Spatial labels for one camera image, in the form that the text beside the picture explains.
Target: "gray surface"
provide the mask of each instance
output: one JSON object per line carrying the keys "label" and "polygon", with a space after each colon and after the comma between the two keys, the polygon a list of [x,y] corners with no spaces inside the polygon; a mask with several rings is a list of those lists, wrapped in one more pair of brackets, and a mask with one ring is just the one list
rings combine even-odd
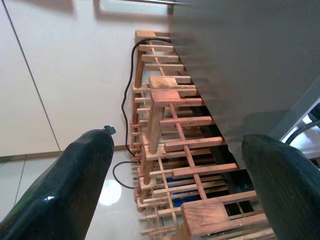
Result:
{"label": "gray surface", "polygon": [[280,140],[320,97],[320,1],[183,2],[173,44],[243,168],[243,134]]}

